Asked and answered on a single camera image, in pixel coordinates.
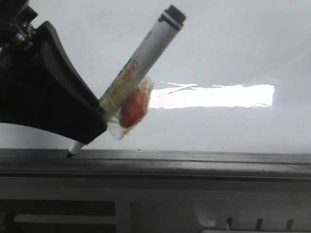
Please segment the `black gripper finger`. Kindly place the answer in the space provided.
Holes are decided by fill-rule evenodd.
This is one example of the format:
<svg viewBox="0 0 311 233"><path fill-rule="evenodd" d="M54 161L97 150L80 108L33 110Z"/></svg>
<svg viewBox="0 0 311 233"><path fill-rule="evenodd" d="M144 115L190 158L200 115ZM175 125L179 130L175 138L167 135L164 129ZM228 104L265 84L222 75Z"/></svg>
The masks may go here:
<svg viewBox="0 0 311 233"><path fill-rule="evenodd" d="M99 103L70 62L54 26L41 24L33 46L0 64L0 120L88 144L107 129Z"/></svg>

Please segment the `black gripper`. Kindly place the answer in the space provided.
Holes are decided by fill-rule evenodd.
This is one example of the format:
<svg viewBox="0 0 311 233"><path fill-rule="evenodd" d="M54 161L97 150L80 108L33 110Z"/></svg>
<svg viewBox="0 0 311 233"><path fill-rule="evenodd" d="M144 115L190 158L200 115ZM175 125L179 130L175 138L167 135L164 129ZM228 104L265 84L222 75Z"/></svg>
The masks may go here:
<svg viewBox="0 0 311 233"><path fill-rule="evenodd" d="M0 62L28 55L33 49L36 29L32 21L38 13L28 0L0 2Z"/></svg>

